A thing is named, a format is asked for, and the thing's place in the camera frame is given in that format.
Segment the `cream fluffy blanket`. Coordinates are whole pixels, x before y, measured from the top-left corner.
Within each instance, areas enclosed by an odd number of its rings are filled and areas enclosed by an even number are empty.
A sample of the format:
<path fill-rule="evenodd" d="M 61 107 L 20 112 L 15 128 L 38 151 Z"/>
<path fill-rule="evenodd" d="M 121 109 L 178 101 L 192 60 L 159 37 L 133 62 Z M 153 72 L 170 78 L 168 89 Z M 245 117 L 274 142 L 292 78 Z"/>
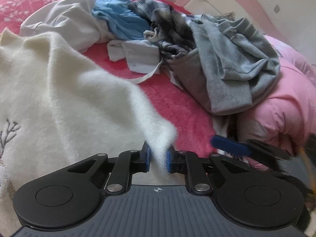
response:
<path fill-rule="evenodd" d="M 105 71 L 57 33 L 1 33 L 1 234 L 20 223 L 12 205 L 23 184 L 97 153 L 151 147 L 134 183 L 172 185 L 166 150 L 176 128 L 131 82 Z"/>

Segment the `pink floral bed sheet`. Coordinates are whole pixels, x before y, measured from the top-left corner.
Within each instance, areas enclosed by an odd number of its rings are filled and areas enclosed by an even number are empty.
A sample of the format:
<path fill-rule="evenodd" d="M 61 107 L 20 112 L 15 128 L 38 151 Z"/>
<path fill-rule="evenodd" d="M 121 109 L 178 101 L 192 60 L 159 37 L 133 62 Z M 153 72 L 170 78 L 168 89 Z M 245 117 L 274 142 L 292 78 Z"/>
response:
<path fill-rule="evenodd" d="M 44 5 L 58 0 L 1 0 L 1 29 L 19 33 L 21 23 Z M 216 150 L 211 146 L 215 134 L 211 116 L 186 91 L 172 84 L 160 73 L 140 85 L 160 115 L 175 125 L 178 150 L 208 157 Z"/>

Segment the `pink quilted jacket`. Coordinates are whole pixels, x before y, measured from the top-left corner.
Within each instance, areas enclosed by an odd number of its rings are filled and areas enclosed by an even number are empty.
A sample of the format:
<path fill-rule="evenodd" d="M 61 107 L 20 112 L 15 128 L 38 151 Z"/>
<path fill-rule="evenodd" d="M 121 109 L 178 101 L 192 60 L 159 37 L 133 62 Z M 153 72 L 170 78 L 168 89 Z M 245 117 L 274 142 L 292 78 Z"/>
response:
<path fill-rule="evenodd" d="M 260 103 L 238 114 L 237 138 L 260 140 L 296 155 L 315 133 L 315 65 L 284 42 L 265 38 L 279 56 L 278 82 Z"/>

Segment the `grey hoodie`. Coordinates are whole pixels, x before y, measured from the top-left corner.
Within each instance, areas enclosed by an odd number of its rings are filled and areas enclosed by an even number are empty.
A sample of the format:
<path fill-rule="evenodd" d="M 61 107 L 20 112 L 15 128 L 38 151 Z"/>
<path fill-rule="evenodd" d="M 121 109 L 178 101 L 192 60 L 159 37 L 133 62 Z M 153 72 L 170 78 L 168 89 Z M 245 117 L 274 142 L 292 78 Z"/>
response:
<path fill-rule="evenodd" d="M 250 109 L 278 81 L 278 55 L 247 18 L 203 14 L 190 29 L 196 49 L 166 63 L 207 112 L 225 116 Z"/>

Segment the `plaid shirt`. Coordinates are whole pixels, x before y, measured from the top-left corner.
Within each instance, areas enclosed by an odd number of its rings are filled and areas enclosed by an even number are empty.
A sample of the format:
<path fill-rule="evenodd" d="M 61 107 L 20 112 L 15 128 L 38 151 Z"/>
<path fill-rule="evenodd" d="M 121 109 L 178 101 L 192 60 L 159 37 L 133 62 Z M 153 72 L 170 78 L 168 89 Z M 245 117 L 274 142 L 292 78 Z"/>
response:
<path fill-rule="evenodd" d="M 163 57 L 178 59 L 196 49 L 189 22 L 192 16 L 176 11 L 171 5 L 155 0 L 133 1 L 127 7 L 147 20 L 157 32 L 154 44 L 159 47 Z"/>

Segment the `light blue garment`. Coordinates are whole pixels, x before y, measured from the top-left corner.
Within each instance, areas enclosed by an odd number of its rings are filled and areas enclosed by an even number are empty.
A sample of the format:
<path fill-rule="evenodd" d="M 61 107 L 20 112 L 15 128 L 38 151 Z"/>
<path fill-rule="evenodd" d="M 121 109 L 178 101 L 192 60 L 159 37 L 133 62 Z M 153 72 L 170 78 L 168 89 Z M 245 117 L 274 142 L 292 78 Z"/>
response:
<path fill-rule="evenodd" d="M 92 15 L 96 19 L 104 20 L 109 31 L 119 40 L 142 40 L 143 32 L 150 30 L 150 24 L 127 7 L 131 2 L 131 0 L 96 0 Z"/>

